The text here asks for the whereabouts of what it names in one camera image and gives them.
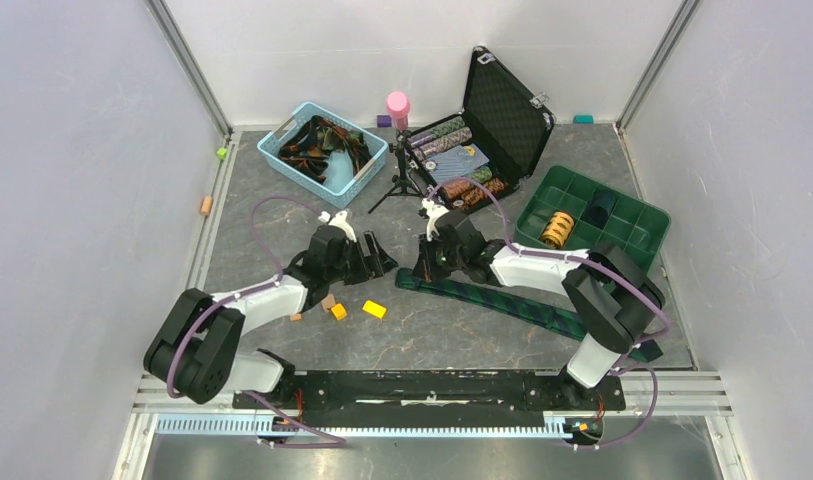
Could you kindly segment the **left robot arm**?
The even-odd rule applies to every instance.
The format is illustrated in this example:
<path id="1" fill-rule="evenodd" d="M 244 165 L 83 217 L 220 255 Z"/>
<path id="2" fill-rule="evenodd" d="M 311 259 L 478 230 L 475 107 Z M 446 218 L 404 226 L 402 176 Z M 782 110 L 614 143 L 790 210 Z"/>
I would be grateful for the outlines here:
<path id="1" fill-rule="evenodd" d="M 241 338 L 312 309 L 334 284 L 362 284 L 398 266 L 373 232 L 355 240 L 341 227 L 320 226 L 308 247 L 269 280 L 228 293 L 183 291 L 144 354 L 144 370 L 164 381 L 173 398 L 206 404 L 223 390 L 252 389 L 270 406 L 284 407 L 295 397 L 295 379 L 269 352 L 239 353 Z"/>

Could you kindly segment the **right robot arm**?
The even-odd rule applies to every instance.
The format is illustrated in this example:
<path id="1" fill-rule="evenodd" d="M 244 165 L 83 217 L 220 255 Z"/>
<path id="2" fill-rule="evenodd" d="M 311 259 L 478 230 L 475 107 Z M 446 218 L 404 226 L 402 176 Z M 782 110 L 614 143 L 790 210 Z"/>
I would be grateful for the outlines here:
<path id="1" fill-rule="evenodd" d="M 658 287 L 620 247 L 604 241 L 591 249 L 553 250 L 488 240 L 470 218 L 444 207 L 424 207 L 414 273 L 427 281 L 461 272 L 477 284 L 525 287 L 570 300 L 586 329 L 563 368 L 562 400 L 584 408 L 601 381 L 631 349 L 649 338 L 654 319 L 668 321 Z"/>

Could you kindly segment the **green navy striped tie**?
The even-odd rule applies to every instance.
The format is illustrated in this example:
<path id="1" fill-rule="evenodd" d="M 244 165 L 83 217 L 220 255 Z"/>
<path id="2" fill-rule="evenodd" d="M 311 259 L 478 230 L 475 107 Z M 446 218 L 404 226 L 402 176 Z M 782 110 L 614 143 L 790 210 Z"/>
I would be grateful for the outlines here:
<path id="1" fill-rule="evenodd" d="M 487 287 L 450 279 L 428 282 L 407 268 L 397 271 L 395 285 L 403 290 L 484 307 L 576 341 L 582 341 L 588 333 L 575 312 Z"/>

